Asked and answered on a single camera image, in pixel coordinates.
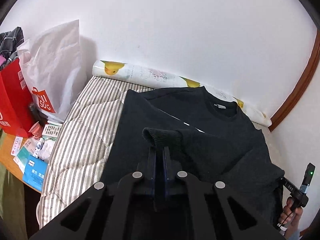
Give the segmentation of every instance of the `blue package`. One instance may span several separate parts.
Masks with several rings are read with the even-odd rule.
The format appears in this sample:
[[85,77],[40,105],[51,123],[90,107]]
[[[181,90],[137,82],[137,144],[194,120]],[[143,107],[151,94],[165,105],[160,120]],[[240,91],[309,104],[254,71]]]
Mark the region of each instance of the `blue package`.
[[47,163],[30,154],[22,180],[41,192],[46,169]]

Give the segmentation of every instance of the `white wall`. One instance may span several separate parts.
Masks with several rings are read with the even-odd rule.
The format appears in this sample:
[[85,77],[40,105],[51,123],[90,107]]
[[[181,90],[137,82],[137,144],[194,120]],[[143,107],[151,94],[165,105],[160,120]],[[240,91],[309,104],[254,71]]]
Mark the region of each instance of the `white wall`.
[[265,112],[282,105],[316,27],[298,0],[18,0],[0,32],[25,38],[80,19],[84,65],[99,58],[211,84]]
[[307,196],[300,229],[307,228],[320,208],[320,66],[300,101],[272,132],[287,167],[285,176],[301,185],[307,165],[316,166]]

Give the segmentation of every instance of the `human hand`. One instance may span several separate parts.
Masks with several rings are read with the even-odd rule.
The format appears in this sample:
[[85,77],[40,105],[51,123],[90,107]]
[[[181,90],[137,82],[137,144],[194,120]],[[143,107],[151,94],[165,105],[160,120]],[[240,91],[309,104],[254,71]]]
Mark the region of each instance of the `human hand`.
[[[284,220],[286,219],[286,217],[291,213],[290,208],[291,208],[293,202],[294,201],[293,201],[292,197],[289,197],[287,199],[287,203],[283,208],[283,213],[280,215],[279,223],[282,224],[284,222]],[[286,223],[288,223],[292,220],[291,224],[288,226],[288,229],[284,233],[284,237],[286,239],[288,239],[295,231],[298,230],[298,225],[299,225],[301,215],[303,213],[303,209],[301,207],[296,208],[294,213],[296,215],[293,219],[292,219],[292,217],[293,217],[293,213],[292,213],[284,222],[284,225],[285,225]]]

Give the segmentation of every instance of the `white shopping bag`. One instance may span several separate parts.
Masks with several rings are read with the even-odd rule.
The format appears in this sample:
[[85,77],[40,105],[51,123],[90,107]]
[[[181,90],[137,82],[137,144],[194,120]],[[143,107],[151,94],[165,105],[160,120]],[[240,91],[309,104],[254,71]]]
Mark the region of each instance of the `white shopping bag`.
[[18,48],[20,68],[38,109],[64,122],[86,83],[79,20],[53,27]]

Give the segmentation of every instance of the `triangular cutout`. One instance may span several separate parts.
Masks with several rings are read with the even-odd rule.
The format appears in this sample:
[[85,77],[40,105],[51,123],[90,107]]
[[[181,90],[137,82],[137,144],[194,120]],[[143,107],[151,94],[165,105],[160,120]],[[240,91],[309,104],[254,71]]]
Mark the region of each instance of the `triangular cutout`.
[[255,218],[252,217],[236,200],[228,197],[228,203],[240,230],[246,230],[257,224]]
[[85,214],[90,206],[91,199],[87,198],[80,205],[77,206],[68,216],[66,216],[62,221],[61,225],[68,228],[74,232],[78,231]]

